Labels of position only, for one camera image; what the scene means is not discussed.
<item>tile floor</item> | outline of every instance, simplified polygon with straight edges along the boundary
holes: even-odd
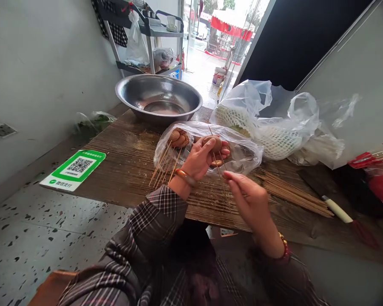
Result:
[[[222,67],[225,60],[218,59],[204,53],[207,42],[196,40],[190,42],[187,54],[187,70],[183,72],[182,80],[192,85],[203,97],[203,106],[214,109],[217,106],[217,93],[219,86],[213,84],[213,75],[216,67]],[[185,41],[184,49],[187,49],[188,41]],[[228,91],[234,85],[235,79],[240,70],[240,66],[231,65],[230,74],[232,75]]]
[[[97,262],[132,212],[40,187],[64,160],[0,206],[0,306],[27,305],[51,271],[77,271]]]

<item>shirt sleeve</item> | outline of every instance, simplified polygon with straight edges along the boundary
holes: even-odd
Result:
[[[150,298],[151,292],[144,288],[152,262],[165,253],[186,210],[187,203],[167,186],[146,196],[106,245],[100,262],[69,283],[59,305],[124,306]]]
[[[329,306],[316,294],[306,266],[294,254],[284,261],[258,249],[251,250],[251,255],[272,305]]]

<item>electrical outlet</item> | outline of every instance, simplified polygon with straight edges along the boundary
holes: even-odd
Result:
[[[17,133],[15,129],[13,129],[11,126],[5,124],[5,123],[0,123],[0,138],[7,138],[11,135],[14,135]]]

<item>knife handle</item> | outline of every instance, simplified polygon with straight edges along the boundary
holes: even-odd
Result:
[[[344,211],[341,209],[340,206],[336,204],[332,199],[326,197],[325,195],[322,196],[323,201],[326,203],[326,205],[331,209],[332,212],[335,213],[337,217],[344,223],[352,223],[353,219]]]

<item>person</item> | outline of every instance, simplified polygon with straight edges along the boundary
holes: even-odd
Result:
[[[182,174],[146,196],[126,225],[105,247],[101,260],[69,283],[59,305],[254,305],[243,295],[216,255],[206,224],[184,220],[194,181],[213,162],[215,141],[199,139]],[[230,152],[222,142],[221,155]],[[268,208],[264,188],[244,175],[225,171],[238,211],[252,229],[258,273],[272,305],[327,305],[308,271],[290,253]]]

